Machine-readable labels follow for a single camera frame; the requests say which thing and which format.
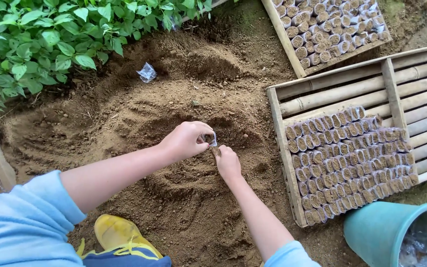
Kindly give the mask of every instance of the teal bucket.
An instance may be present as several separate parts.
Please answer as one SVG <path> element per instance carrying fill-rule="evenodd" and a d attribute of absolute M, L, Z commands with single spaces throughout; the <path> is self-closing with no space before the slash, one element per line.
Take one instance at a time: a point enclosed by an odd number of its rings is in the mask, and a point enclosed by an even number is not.
<path fill-rule="evenodd" d="M 414 221 L 427 233 L 427 203 L 378 201 L 351 212 L 343 233 L 350 248 L 371 267 L 398 267 L 401 243 Z"/>

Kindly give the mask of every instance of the bucket rim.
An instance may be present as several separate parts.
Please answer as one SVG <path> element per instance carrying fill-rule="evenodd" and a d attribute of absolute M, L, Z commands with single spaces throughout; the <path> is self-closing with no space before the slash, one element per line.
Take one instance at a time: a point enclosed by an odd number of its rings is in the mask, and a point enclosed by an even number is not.
<path fill-rule="evenodd" d="M 418 208 L 408 216 L 405 223 L 402 225 L 398 233 L 395 235 L 395 238 L 393 240 L 393 247 L 391 249 L 391 261 L 390 261 L 390 267 L 397 267 L 398 265 L 398 259 L 400 255 L 400 248 L 401 243 L 403 243 L 403 239 L 405 238 L 405 234 L 408 231 L 408 228 L 411 226 L 411 224 L 418 218 L 421 214 L 425 213 L 427 211 L 427 203 L 421 204 L 418 206 Z"/>

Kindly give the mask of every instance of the person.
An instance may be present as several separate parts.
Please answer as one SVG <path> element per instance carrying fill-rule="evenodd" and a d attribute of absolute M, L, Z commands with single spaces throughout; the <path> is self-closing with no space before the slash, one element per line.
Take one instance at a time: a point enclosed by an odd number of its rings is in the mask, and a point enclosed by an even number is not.
<path fill-rule="evenodd" d="M 169 267 L 133 222 L 108 214 L 95 223 L 105 249 L 83 255 L 67 234 L 112 195 L 177 161 L 204 152 L 202 136 L 213 134 L 202 122 L 183 122 L 158 145 L 61 173 L 53 171 L 0 194 L 0 266 Z M 298 241 L 255 195 L 241 174 L 234 151 L 222 145 L 215 156 L 225 183 L 240 205 L 265 267 L 318 267 Z"/>

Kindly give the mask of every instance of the hand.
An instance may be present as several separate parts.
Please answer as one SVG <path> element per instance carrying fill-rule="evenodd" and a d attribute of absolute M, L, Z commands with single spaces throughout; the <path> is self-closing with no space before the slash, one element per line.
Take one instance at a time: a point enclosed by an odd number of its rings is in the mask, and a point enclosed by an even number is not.
<path fill-rule="evenodd" d="M 166 149 L 173 162 L 182 161 L 204 152 L 209 144 L 202 140 L 202 135 L 213 133 L 212 128 L 203 122 L 183 122 L 159 146 Z"/>
<path fill-rule="evenodd" d="M 228 146 L 219 147 L 220 154 L 215 156 L 218 172 L 227 185 L 234 179 L 242 179 L 241 165 L 237 154 Z"/>

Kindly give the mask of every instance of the light blue sleeve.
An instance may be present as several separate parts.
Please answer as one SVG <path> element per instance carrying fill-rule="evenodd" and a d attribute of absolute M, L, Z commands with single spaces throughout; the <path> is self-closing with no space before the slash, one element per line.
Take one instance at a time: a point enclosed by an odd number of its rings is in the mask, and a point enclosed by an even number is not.
<path fill-rule="evenodd" d="M 53 171 L 0 194 L 0 266 L 82 266 L 67 243 L 85 219 Z"/>
<path fill-rule="evenodd" d="M 292 241 L 282 248 L 278 249 L 276 253 L 269 258 L 265 267 L 321 267 L 317 262 L 311 260 L 309 255 L 305 252 L 301 243 Z"/>

